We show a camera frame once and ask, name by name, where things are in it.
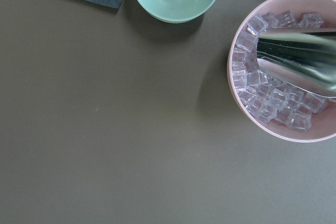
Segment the pink bowl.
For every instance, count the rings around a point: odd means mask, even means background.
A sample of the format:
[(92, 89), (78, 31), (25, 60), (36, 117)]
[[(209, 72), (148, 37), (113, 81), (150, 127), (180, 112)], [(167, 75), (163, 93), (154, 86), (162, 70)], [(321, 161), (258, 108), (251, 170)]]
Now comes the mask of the pink bowl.
[(227, 79), (232, 96), (241, 111), (263, 131), (283, 140), (313, 143), (324, 141), (335, 137), (335, 103), (328, 104), (325, 110), (320, 114), (312, 116), (312, 127), (306, 132), (294, 131), (285, 125), (273, 120), (269, 123), (262, 122), (251, 116), (241, 103), (234, 87), (232, 74), (232, 57), (236, 39), (241, 31), (247, 27), (247, 22), (255, 14), (265, 14), (273, 12), (275, 14), (283, 13), (287, 10), (292, 11), (295, 17), (301, 13), (318, 11), (325, 20), (324, 26), (328, 28), (335, 27), (335, 0), (266, 0), (257, 6), (241, 23), (230, 47), (227, 60)]

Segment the steel ice scoop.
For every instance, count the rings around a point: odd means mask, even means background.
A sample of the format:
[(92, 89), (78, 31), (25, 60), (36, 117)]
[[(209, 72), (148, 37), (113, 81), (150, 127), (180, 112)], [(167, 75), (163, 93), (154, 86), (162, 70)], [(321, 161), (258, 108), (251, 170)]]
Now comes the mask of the steel ice scoop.
[(335, 98), (335, 29), (272, 29), (259, 35), (259, 68), (295, 87)]

